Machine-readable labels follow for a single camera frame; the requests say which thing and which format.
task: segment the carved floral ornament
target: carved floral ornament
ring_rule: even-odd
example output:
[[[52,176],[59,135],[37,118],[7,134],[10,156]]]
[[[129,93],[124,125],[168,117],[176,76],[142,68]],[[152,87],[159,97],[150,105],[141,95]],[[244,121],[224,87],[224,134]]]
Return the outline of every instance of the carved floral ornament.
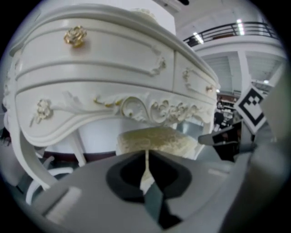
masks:
[[[10,109],[10,88],[11,88],[11,80],[7,75],[4,80],[4,97],[3,97],[3,105],[4,107],[9,110]]]
[[[167,67],[167,65],[165,58],[161,55],[161,51],[157,48],[157,46],[152,46],[151,50],[157,56],[157,67],[151,70],[151,75],[156,76],[159,75],[161,71]]]
[[[131,12],[151,21],[154,22],[156,24],[159,24],[155,15],[153,13],[150,12],[150,10],[148,9],[141,9],[141,8],[134,8],[131,10]]]
[[[64,37],[65,43],[78,48],[83,45],[84,38],[87,36],[87,31],[82,26],[70,28]]]
[[[37,110],[32,117],[31,124],[39,124],[44,119],[52,117],[53,111],[61,110],[73,114],[107,114],[127,117],[138,122],[145,122],[156,126],[169,126],[187,118],[198,118],[205,123],[211,119],[212,108],[183,103],[175,98],[154,100],[149,93],[145,95],[119,94],[107,98],[94,98],[97,108],[85,106],[78,97],[70,92],[63,93],[64,102],[52,105],[49,100],[42,99],[37,104]]]
[[[191,87],[191,83],[189,82],[189,77],[190,77],[190,73],[191,72],[194,73],[194,74],[196,74],[196,75],[198,75],[195,72],[194,69],[187,67],[186,70],[183,72],[183,79],[185,81],[185,86],[188,89],[191,89],[192,90],[193,88]],[[209,86],[207,86],[206,89],[205,89],[206,93],[209,94],[209,95],[215,93],[215,90],[216,90],[215,87],[213,85],[211,85],[211,84]]]

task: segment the black and white fiducial marker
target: black and white fiducial marker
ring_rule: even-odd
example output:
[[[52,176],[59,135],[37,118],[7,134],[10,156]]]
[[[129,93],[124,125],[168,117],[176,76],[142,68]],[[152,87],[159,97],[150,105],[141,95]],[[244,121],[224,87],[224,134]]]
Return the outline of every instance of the black and white fiducial marker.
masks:
[[[260,107],[263,99],[264,97],[261,92],[253,85],[250,85],[234,104],[234,108],[243,117],[244,122],[253,134],[266,122],[266,118]]]

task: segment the ceiling light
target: ceiling light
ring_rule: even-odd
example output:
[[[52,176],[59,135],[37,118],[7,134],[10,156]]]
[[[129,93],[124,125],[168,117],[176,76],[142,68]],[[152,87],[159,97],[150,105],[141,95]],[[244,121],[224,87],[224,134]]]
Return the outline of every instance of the ceiling light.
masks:
[[[203,41],[202,38],[198,35],[197,32],[194,32],[193,35],[194,35],[195,38],[199,41],[200,44],[204,44],[204,41]]]
[[[244,35],[245,31],[244,31],[244,26],[241,23],[241,19],[237,20],[236,23],[237,23],[237,26],[238,26],[238,30],[240,31],[240,35]]]

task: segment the curved dresser leg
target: curved dresser leg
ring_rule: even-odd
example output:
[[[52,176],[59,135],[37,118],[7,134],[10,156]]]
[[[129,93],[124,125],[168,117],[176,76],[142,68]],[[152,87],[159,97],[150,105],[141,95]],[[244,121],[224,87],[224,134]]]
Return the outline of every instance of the curved dresser leg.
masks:
[[[32,179],[37,181],[42,187],[50,188],[50,186],[57,182],[57,179],[41,164],[35,154],[34,147],[26,140],[20,130],[18,121],[13,120],[13,118],[11,118],[9,130],[17,160]]]
[[[54,169],[51,169],[48,171],[52,176],[56,176],[58,174],[72,173],[73,169],[71,167],[61,167],[61,168],[54,168]],[[36,182],[35,180],[31,182],[31,184],[27,190],[26,198],[25,198],[25,201],[27,204],[31,205],[33,194],[35,193],[35,191],[37,190],[37,188],[39,186],[40,186],[40,184],[38,182]]]
[[[80,142],[79,137],[78,137],[78,132],[77,131],[72,132],[68,136],[68,139],[69,139],[70,145],[73,149],[73,152],[74,152],[74,154],[79,162],[79,166],[80,167],[84,166],[87,163],[87,161],[86,161],[84,154],[83,154],[81,142]]]

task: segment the cream cushion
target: cream cushion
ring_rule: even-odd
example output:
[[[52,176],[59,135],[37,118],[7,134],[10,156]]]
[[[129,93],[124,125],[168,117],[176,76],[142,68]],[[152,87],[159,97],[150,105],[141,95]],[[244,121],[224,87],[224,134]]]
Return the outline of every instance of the cream cushion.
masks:
[[[117,138],[116,155],[130,153],[140,150],[158,150],[172,155],[194,159],[197,141],[170,127],[154,127],[128,131],[122,133]],[[148,169],[146,159],[146,169],[141,180],[140,188],[144,193],[154,182]]]

